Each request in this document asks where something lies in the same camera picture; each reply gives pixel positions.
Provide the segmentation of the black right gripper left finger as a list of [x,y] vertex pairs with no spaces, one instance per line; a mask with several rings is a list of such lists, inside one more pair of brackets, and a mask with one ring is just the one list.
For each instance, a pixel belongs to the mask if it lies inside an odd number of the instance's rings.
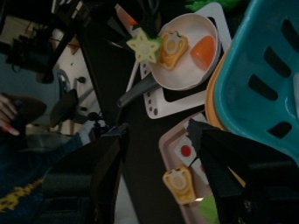
[[113,224],[128,125],[113,127],[68,154],[45,174],[33,224]]

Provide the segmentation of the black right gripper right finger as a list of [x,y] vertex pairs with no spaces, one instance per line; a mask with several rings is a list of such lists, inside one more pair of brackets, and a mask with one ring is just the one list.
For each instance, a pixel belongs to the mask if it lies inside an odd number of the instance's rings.
[[280,151],[189,120],[220,224],[299,224],[299,166]]

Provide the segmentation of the person's hand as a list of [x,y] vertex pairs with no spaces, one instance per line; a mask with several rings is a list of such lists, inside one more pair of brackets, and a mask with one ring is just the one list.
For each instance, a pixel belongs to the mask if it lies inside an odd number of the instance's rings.
[[0,128],[13,136],[18,136],[18,130],[12,126],[10,121],[17,115],[16,107],[5,94],[0,93]]

